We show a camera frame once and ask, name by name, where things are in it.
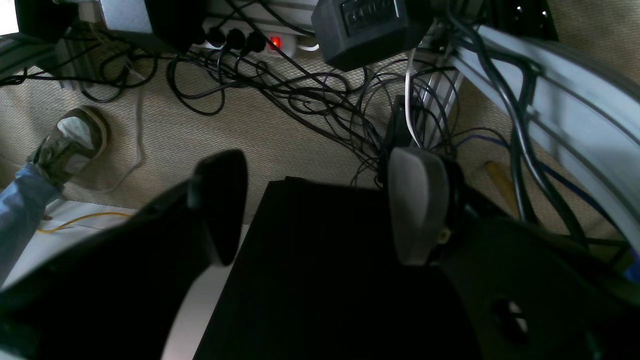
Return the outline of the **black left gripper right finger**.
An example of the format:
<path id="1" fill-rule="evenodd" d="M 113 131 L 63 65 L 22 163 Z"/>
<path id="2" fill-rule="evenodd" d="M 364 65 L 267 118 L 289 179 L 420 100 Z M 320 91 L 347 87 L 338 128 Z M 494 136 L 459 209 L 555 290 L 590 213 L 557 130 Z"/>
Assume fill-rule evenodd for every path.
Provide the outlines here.
<path id="1" fill-rule="evenodd" d="M 423 266 L 445 228 L 450 183 L 441 157 L 416 147 L 396 147 L 388 162 L 388 198 L 397 259 Z"/>

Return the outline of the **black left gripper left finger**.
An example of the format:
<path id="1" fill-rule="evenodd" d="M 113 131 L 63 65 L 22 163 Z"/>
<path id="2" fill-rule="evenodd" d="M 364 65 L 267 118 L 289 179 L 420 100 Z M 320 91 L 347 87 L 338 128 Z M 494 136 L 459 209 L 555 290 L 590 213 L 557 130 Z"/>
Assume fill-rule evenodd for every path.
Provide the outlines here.
<path id="1" fill-rule="evenodd" d="M 249 188 L 245 154 L 228 149 L 203 158 L 187 187 L 187 208 L 196 241 L 215 266 L 229 266 L 240 247 Z"/>

